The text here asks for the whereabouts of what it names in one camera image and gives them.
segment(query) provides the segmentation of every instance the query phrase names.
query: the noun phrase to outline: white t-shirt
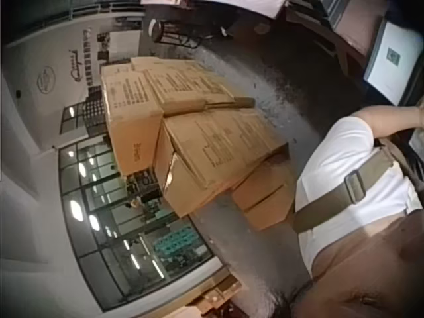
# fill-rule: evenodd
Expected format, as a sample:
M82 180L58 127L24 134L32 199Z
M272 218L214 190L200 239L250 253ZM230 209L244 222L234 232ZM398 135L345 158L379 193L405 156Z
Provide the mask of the white t-shirt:
M358 117L337 121L297 181L296 211L336 188L375 151L378 150L374 148L374 137L365 121ZM313 260L326 246L364 225L416 209L422 209L417 193L395 162L360 203L299 235L301 254L309 273Z

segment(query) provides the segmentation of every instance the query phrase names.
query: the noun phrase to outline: shoulder strap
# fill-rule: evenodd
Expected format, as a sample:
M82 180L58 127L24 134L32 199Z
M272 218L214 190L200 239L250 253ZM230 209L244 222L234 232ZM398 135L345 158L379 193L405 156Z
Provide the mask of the shoulder strap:
M359 169L353 170L344 182L295 214L293 228L297 233L312 229L328 221L352 204L361 202L366 192L393 165L394 158L382 147Z

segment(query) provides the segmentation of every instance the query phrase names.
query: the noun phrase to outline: metal railing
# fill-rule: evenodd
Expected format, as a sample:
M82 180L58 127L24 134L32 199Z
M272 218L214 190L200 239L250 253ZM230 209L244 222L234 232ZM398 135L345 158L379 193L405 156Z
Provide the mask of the metal railing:
M89 15L99 15L104 13L144 12L144 5L141 5L140 1L107 1L80 7L72 7L71 2L70 6L71 7L68 11L51 15L42 21L37 21L35 23L26 25L24 30L18 30L15 34L10 34L10 38L6 39L6 42L9 43L40 31L44 28Z

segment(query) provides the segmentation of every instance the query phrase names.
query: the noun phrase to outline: floor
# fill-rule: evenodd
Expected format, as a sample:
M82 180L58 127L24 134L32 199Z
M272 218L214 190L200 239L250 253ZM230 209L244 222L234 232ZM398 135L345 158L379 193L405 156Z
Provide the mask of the floor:
M155 45L146 33L140 55L198 60L255 97L257 108L288 140L298 175L329 127L362 101L337 60L298 26L282 25L256 45L211 40L191 51ZM203 209L192 219L216 255L244 283L235 302L251 317L268 317L273 295L290 293L308 281L289 226L280 223L256 232L231 204Z

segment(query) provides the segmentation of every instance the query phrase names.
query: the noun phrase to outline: stack of cardboard boxes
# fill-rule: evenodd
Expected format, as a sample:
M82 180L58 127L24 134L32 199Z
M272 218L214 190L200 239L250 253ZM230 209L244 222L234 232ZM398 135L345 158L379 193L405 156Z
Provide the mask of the stack of cardboard boxes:
M284 220L295 189L287 145L253 98L191 60L133 58L104 67L102 83L122 175L153 167L180 217L231 189L256 228Z

